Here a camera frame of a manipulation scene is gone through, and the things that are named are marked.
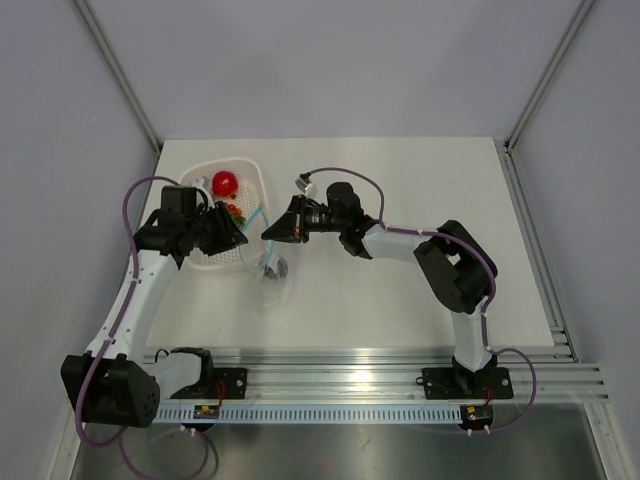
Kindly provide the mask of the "red cherry tomato sprig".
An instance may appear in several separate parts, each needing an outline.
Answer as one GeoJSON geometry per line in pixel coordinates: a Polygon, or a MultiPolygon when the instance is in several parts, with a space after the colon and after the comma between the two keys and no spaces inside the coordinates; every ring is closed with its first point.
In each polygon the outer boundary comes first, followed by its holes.
{"type": "Polygon", "coordinates": [[[241,208],[237,207],[235,204],[233,203],[228,203],[225,202],[224,206],[227,210],[227,212],[233,216],[233,217],[242,217],[243,216],[243,211],[241,208]]]}

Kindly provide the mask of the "red toy apple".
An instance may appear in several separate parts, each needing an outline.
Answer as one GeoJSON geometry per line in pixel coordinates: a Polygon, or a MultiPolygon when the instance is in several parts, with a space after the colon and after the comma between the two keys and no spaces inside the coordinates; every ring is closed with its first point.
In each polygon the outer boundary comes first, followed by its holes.
{"type": "Polygon", "coordinates": [[[227,170],[216,172],[211,180],[211,193],[222,198],[233,198],[239,190],[237,176],[227,170]]]}

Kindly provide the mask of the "clear zip top bag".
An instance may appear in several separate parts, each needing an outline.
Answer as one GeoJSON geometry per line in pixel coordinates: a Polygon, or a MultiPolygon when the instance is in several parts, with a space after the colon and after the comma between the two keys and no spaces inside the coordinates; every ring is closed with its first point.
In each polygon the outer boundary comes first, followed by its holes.
{"type": "Polygon", "coordinates": [[[270,226],[267,208],[259,201],[257,207],[246,218],[246,224],[241,230],[248,243],[238,249],[240,261],[258,290],[259,299],[256,300],[256,304],[263,311],[272,310],[283,302],[288,277],[287,275],[285,279],[270,280],[264,276],[268,262],[282,256],[280,247],[274,241],[261,239],[262,232],[270,226]]]}

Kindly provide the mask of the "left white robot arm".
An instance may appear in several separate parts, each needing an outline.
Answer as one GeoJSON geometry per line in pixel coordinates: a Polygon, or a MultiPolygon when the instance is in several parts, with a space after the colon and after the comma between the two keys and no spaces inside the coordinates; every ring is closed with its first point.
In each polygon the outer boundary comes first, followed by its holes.
{"type": "Polygon", "coordinates": [[[61,378],[79,435],[89,423],[146,428],[165,399],[222,399],[227,389],[209,352],[177,347],[151,366],[143,357],[152,323],[185,260],[247,244],[227,207],[196,187],[168,185],[158,208],[130,231],[128,271],[95,338],[67,356],[61,378]]]}

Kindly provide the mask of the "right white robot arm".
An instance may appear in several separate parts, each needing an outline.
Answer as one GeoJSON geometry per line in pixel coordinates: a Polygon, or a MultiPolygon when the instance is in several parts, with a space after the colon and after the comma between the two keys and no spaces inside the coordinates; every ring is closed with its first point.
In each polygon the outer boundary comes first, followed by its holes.
{"type": "Polygon", "coordinates": [[[435,298],[451,313],[455,340],[452,390],[467,398],[478,395],[488,386],[497,365],[486,320],[496,293],[494,262],[455,220],[433,231],[387,226],[364,212],[348,182],[331,184],[326,197],[327,202],[321,204],[303,194],[293,196],[261,238],[300,244],[314,232],[331,232],[354,257],[417,265],[435,298]]]}

